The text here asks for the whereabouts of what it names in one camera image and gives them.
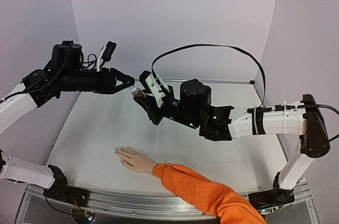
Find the nail polish bottle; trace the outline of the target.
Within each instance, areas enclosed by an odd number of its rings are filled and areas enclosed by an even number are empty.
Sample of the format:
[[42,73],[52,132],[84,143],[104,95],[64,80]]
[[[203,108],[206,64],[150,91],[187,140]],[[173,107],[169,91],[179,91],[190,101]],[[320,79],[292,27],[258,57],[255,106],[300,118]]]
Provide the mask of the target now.
[[143,98],[146,97],[147,95],[144,93],[144,91],[140,88],[135,88],[132,92],[133,97],[136,98]]

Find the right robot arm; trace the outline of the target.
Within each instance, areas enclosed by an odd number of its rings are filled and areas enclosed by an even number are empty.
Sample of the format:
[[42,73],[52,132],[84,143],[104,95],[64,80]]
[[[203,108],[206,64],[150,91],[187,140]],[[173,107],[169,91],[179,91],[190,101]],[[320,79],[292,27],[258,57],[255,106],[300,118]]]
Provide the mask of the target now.
[[292,190],[316,159],[330,150],[330,140],[321,111],[312,95],[292,104],[269,107],[212,106],[211,88],[197,79],[180,85],[180,98],[160,79],[148,76],[143,88],[131,88],[133,99],[154,125],[168,118],[211,141],[231,141],[247,136],[298,135],[295,153],[278,174],[277,188]]

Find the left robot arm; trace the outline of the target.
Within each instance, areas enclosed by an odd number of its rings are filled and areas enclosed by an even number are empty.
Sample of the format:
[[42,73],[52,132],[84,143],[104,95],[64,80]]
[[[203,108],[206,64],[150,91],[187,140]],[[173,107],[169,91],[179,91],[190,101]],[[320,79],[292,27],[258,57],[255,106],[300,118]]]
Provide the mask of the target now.
[[43,69],[26,75],[5,97],[1,98],[1,133],[63,92],[90,92],[113,95],[135,84],[135,79],[116,68],[105,68],[116,43],[109,41],[93,60],[85,60],[82,46],[73,41],[54,45],[51,59]]

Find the orange sleeve forearm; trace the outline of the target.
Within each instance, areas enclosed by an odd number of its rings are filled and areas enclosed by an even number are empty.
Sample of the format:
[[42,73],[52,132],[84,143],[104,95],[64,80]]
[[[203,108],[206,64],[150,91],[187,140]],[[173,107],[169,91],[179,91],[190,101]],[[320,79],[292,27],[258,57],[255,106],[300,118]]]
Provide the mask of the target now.
[[179,164],[157,164],[153,175],[162,185],[220,223],[266,223],[260,213],[227,185],[213,182]]

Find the mannequin hand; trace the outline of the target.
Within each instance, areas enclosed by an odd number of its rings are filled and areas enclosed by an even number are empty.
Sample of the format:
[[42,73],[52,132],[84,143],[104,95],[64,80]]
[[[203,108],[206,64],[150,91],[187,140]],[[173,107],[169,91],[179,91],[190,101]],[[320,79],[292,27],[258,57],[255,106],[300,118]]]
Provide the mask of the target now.
[[114,152],[121,159],[121,164],[135,173],[152,174],[158,164],[145,154],[131,148],[117,148]]

